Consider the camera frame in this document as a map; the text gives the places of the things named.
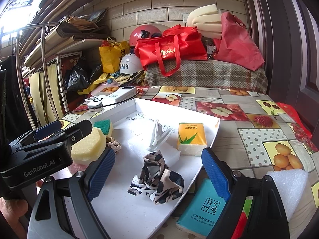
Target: rope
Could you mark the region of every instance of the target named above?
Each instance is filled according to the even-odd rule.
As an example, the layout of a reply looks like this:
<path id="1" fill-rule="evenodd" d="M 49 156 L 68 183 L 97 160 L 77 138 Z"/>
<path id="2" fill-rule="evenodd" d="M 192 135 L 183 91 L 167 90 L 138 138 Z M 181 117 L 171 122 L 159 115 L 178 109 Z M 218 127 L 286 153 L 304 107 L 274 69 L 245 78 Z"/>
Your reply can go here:
<path id="1" fill-rule="evenodd" d="M 120 151 L 122 148 L 118 141 L 116 141 L 113 137 L 108 136 L 106 136 L 106 146 L 112 148 L 114 152 Z"/>

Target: door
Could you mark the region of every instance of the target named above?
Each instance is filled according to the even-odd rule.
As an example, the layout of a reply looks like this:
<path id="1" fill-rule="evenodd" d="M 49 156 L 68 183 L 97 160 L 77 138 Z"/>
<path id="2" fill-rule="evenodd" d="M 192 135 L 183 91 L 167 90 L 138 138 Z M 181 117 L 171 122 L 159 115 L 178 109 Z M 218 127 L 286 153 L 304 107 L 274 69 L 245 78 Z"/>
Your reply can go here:
<path id="1" fill-rule="evenodd" d="M 265 58 L 267 94 L 297 110 L 319 147 L 317 22 L 303 0 L 247 0 L 247 4 L 251 35 Z"/>

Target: metal rack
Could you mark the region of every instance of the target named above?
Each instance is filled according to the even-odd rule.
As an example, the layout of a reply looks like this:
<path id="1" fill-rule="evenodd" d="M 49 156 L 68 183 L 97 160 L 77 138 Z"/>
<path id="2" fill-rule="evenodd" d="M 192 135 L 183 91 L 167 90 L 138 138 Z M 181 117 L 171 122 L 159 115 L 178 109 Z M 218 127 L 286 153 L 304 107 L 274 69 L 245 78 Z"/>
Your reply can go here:
<path id="1" fill-rule="evenodd" d="M 21 94 L 21 98 L 22 98 L 22 102 L 23 102 L 23 106 L 24 109 L 26 111 L 27 117 L 29 119 L 30 125 L 32 127 L 33 130 L 36 129 L 35 124 L 33 122 L 32 116 L 31 116 L 31 112 L 29 110 L 28 107 L 28 102 L 27 102 L 27 98 L 25 97 L 24 94 L 24 88 L 23 88 L 23 79 L 21 78 L 21 71 L 20 71 L 20 55 L 19 55 L 19 40 L 20 40 L 20 31 L 21 30 L 27 30 L 27 29 L 33 29 L 33 28 L 42 28 L 42 32 L 41 32 L 41 58 L 42 58 L 42 65 L 45 66 L 46 65 L 46 61 L 45 61 L 45 30 L 46 28 L 48 28 L 48 30 L 50 29 L 50 26 L 56 26 L 59 25 L 60 23 L 40 23 L 40 24 L 31 24 L 31 25 L 27 25 L 23 28 L 20 29 L 16 29 L 14 31 L 11 32 L 7 32 L 7 33 L 3 33 L 3 28 L 0 31 L 0 55 L 1 55 L 1 48 L 2 48 L 2 37 L 6 36 L 6 35 L 10 35 L 13 32 L 17 32 L 17 37 L 16 37 L 16 69 L 17 69 L 17 76 L 18 76 L 18 84 L 19 84 L 19 90 L 20 90 L 20 94 Z M 52 93 L 51 93 L 51 89 L 50 89 L 50 83 L 49 83 L 49 79 L 47 76 L 47 68 L 43 67 L 43 73 L 44 73 L 44 80 L 46 83 L 46 89 L 47 89 L 47 94 L 49 97 L 49 101 L 50 101 L 50 105 L 52 107 L 52 111 L 54 114 L 54 117 L 56 120 L 59 120 L 59 116 L 58 113 L 56 111 L 55 105 L 54 105 L 54 101 L 53 101 L 53 97 L 52 97 Z"/>
<path id="2" fill-rule="evenodd" d="M 63 81 L 62 70 L 61 70 L 61 58 L 71 57 L 71 56 L 76 56 L 76 55 L 79 55 L 81 57 L 82 52 L 73 52 L 73 53 L 68 53 L 68 54 L 57 56 L 59 87 L 60 87 L 60 94 L 61 94 L 62 103 L 64 106 L 65 113 L 69 113 L 70 111 L 69 111 L 68 102 L 66 100 L 66 90 L 65 90 L 64 85 L 63 85 L 64 81 Z"/>

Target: bag handle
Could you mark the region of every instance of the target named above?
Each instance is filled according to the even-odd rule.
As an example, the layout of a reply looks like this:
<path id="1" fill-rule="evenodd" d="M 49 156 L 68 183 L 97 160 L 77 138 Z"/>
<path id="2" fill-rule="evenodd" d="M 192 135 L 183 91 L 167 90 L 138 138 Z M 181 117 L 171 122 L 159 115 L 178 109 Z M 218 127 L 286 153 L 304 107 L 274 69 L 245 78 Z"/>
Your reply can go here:
<path id="1" fill-rule="evenodd" d="M 176 68 L 174 68 L 168 72 L 165 72 L 162 54 L 160 52 L 160 44 L 155 43 L 155 52 L 156 52 L 157 62 L 160 66 L 160 71 L 161 71 L 162 75 L 165 77 L 168 77 L 168 76 L 175 74 L 178 71 L 178 69 L 180 69 L 180 67 L 181 67 L 181 54 L 180 54 L 180 50 L 179 50 L 178 36 L 177 35 L 174 36 L 174 47 L 175 47 Z"/>
<path id="2" fill-rule="evenodd" d="M 239 24 L 239 26 L 241 26 L 241 24 L 242 24 L 241 27 L 246 28 L 246 25 L 244 24 L 244 22 L 241 19 L 239 19 L 236 15 L 233 15 L 233 16 L 235 18 L 235 21 Z"/>

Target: white foam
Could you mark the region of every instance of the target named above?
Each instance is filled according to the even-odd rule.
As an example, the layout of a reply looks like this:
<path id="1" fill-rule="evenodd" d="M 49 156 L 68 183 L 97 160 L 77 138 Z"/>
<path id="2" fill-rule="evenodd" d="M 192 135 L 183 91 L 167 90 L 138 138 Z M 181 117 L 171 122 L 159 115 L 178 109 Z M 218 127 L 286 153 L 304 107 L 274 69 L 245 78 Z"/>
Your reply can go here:
<path id="1" fill-rule="evenodd" d="M 277 186 L 289 222 L 302 197 L 308 172 L 301 169 L 292 169 L 267 172 L 267 175 L 273 178 Z"/>
<path id="2" fill-rule="evenodd" d="M 151 153 L 150 151 L 146 149 L 145 145 L 143 145 L 142 141 L 139 140 L 138 137 L 133 137 L 129 139 L 127 141 L 127 145 L 132 152 L 135 152 L 136 155 L 139 156 L 142 162 L 144 162 L 143 157 Z M 168 167 L 171 167 L 174 164 L 176 164 L 180 158 L 181 152 L 166 142 L 164 142 L 158 148 L 158 150 L 161 151 L 162 156 L 164 157 L 164 161 Z"/>

